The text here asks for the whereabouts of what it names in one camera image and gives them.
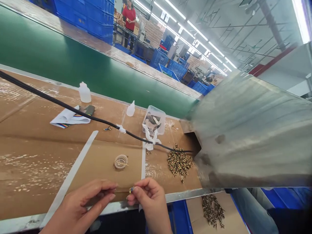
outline clear plastic box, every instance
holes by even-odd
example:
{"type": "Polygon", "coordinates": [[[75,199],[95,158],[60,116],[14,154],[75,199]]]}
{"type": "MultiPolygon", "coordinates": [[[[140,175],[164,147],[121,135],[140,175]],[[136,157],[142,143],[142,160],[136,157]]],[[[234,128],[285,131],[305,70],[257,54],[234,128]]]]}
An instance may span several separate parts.
{"type": "MultiPolygon", "coordinates": [[[[160,119],[157,120],[159,123],[159,127],[157,128],[158,135],[163,135],[165,133],[165,123],[166,123],[166,113],[163,112],[162,110],[154,107],[154,106],[149,106],[147,108],[146,114],[143,119],[143,124],[147,124],[147,114],[150,113],[151,116],[159,117],[160,119]]],[[[150,136],[154,136],[154,132],[150,129],[150,136]]]]}

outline black cable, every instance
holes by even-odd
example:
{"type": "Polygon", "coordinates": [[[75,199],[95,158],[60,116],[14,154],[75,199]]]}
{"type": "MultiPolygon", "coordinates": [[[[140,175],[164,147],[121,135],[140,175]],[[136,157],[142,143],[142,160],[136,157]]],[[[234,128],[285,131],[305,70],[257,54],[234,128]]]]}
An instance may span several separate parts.
{"type": "MultiPolygon", "coordinates": [[[[2,77],[3,79],[5,79],[5,80],[7,80],[7,81],[9,81],[9,82],[11,82],[11,83],[13,83],[13,84],[15,84],[15,85],[21,87],[21,88],[23,88],[23,89],[25,89],[25,90],[27,90],[27,91],[29,91],[29,92],[31,92],[31,93],[34,93],[34,94],[36,94],[36,95],[38,95],[38,96],[40,96],[40,97],[42,97],[42,98],[44,98],[44,99],[46,99],[46,100],[49,100],[49,101],[51,101],[51,102],[53,102],[53,103],[55,103],[55,104],[58,104],[58,105],[60,105],[60,106],[62,106],[62,107],[64,107],[64,108],[66,108],[66,109],[68,109],[68,110],[70,110],[70,111],[72,111],[72,112],[74,112],[74,113],[76,113],[76,114],[79,114],[79,115],[81,115],[81,116],[83,116],[83,117],[86,117],[86,118],[88,118],[88,119],[91,119],[91,120],[95,120],[95,121],[98,121],[98,122],[101,122],[101,123],[105,123],[105,124],[110,125],[110,126],[116,128],[116,129],[120,129],[120,127],[118,127],[117,125],[115,125],[115,124],[113,124],[113,123],[111,123],[111,122],[108,122],[108,121],[106,121],[106,120],[103,120],[103,119],[100,119],[100,118],[97,118],[97,117],[88,115],[88,114],[86,114],[86,113],[84,113],[84,112],[82,112],[82,111],[80,111],[80,110],[77,110],[77,109],[71,107],[70,105],[68,105],[68,104],[66,104],[66,103],[64,103],[64,102],[62,102],[62,101],[60,101],[60,100],[58,100],[58,99],[56,99],[56,98],[54,98],[54,97],[51,97],[51,96],[49,96],[49,95],[47,95],[47,94],[45,94],[45,93],[39,91],[38,89],[35,89],[35,88],[33,88],[33,87],[31,87],[31,86],[29,86],[29,85],[27,85],[27,84],[21,82],[20,80],[18,80],[18,79],[16,79],[16,78],[14,78],[14,77],[12,77],[12,76],[10,76],[10,75],[4,73],[3,71],[0,71],[0,77],[2,77]]],[[[128,135],[130,135],[130,136],[132,136],[132,137],[134,137],[134,138],[140,140],[140,141],[143,141],[143,142],[146,142],[146,143],[150,143],[150,144],[153,143],[153,142],[151,142],[151,141],[148,141],[148,140],[145,140],[145,139],[143,139],[143,138],[140,138],[140,137],[138,137],[138,136],[132,134],[131,132],[129,132],[129,131],[127,131],[127,130],[126,130],[126,133],[127,133],[128,135]]],[[[162,144],[159,144],[159,143],[156,143],[155,145],[161,146],[161,147],[163,147],[163,148],[165,148],[165,149],[168,149],[168,150],[171,150],[171,151],[174,151],[174,152],[183,152],[183,153],[192,152],[191,150],[182,150],[182,151],[180,151],[180,150],[176,150],[176,149],[171,149],[171,148],[166,147],[166,146],[164,146],[164,145],[162,145],[162,144]]]]}

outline woman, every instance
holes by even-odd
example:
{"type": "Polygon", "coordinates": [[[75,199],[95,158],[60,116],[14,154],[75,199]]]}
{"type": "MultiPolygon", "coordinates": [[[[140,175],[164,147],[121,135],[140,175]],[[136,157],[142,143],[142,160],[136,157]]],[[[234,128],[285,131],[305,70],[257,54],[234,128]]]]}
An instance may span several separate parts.
{"type": "MultiPolygon", "coordinates": [[[[136,23],[136,10],[132,6],[132,0],[127,0],[127,7],[123,9],[122,14],[120,15],[118,20],[121,20],[122,17],[125,17],[126,21],[126,29],[133,32],[134,26],[136,23]]],[[[133,50],[133,36],[131,36],[131,42],[130,42],[130,50],[133,50]]],[[[129,33],[125,33],[125,39],[124,39],[124,47],[128,47],[129,42],[129,33]]]]}

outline fluorescent light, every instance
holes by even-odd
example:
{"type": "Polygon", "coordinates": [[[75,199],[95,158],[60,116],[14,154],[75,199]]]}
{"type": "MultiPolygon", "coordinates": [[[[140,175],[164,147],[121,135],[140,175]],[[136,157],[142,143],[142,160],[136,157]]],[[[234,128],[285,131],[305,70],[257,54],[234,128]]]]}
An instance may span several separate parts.
{"type": "Polygon", "coordinates": [[[214,53],[211,53],[213,57],[215,57],[220,63],[222,63],[222,61],[214,54],[214,53]]]}
{"type": "Polygon", "coordinates": [[[155,18],[160,24],[162,24],[163,26],[166,26],[166,24],[165,24],[164,22],[162,22],[161,19],[158,18],[155,14],[151,13],[151,16],[152,16],[153,18],[155,18]]]}
{"type": "Polygon", "coordinates": [[[173,31],[173,29],[170,28],[169,26],[167,26],[167,29],[168,29],[170,32],[172,32],[174,35],[180,37],[180,36],[179,36],[175,31],[173,31]]]}
{"type": "Polygon", "coordinates": [[[308,31],[308,26],[306,24],[305,12],[303,10],[302,1],[293,0],[292,4],[293,4],[293,9],[294,9],[295,14],[296,14],[296,18],[297,18],[302,42],[303,42],[303,44],[306,44],[311,39],[310,39],[309,31],[308,31]]]}
{"type": "Polygon", "coordinates": [[[225,65],[224,63],[223,63],[223,65],[231,72],[232,70],[227,66],[227,65],[225,65]]]}
{"type": "Polygon", "coordinates": [[[186,19],[185,16],[171,3],[169,0],[165,0],[184,20],[186,19]]]}
{"type": "Polygon", "coordinates": [[[154,3],[176,23],[176,20],[171,15],[169,15],[167,11],[165,11],[157,2],[154,2],[154,3]]]}
{"type": "Polygon", "coordinates": [[[147,9],[142,3],[140,3],[138,0],[134,0],[135,3],[137,3],[143,10],[145,10],[147,13],[150,13],[150,10],[147,9]]]}
{"type": "Polygon", "coordinates": [[[187,31],[180,23],[178,23],[178,25],[179,25],[184,31],[186,31],[193,39],[195,39],[195,37],[194,37],[189,31],[187,31]]]}
{"type": "Polygon", "coordinates": [[[215,65],[212,61],[210,61],[206,56],[204,56],[204,58],[212,65],[214,66],[217,70],[219,70],[223,75],[227,76],[224,71],[222,71],[220,68],[218,68],[217,65],[215,65]]]}
{"type": "Polygon", "coordinates": [[[209,52],[210,52],[210,50],[206,47],[206,46],[204,46],[204,44],[203,43],[201,43],[200,41],[198,41],[206,50],[208,50],[209,52]]]}
{"type": "Polygon", "coordinates": [[[235,69],[237,69],[237,67],[235,67],[235,65],[234,65],[227,57],[225,57],[225,59],[232,65],[232,67],[234,67],[235,69]]]}
{"type": "Polygon", "coordinates": [[[207,37],[205,37],[190,21],[188,21],[188,24],[192,26],[206,41],[208,41],[207,37]]]}
{"type": "Polygon", "coordinates": [[[215,50],[216,50],[216,51],[218,51],[218,52],[219,52],[219,54],[221,54],[221,55],[222,55],[222,57],[224,57],[224,54],[222,54],[222,53],[221,53],[221,51],[220,51],[220,50],[218,50],[218,48],[217,48],[217,47],[215,47],[215,45],[214,45],[214,44],[212,44],[211,42],[209,42],[209,44],[210,44],[213,48],[215,48],[215,50]]]}

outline white cable tie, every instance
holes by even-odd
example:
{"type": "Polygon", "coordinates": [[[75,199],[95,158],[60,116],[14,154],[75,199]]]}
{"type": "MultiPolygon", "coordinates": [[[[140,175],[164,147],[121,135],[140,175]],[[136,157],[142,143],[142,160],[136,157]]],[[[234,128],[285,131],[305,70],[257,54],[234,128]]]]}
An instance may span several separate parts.
{"type": "Polygon", "coordinates": [[[119,131],[120,132],[122,132],[122,133],[126,133],[126,130],[123,128],[123,126],[122,125],[120,125],[120,124],[116,124],[118,127],[119,127],[119,131]]]}

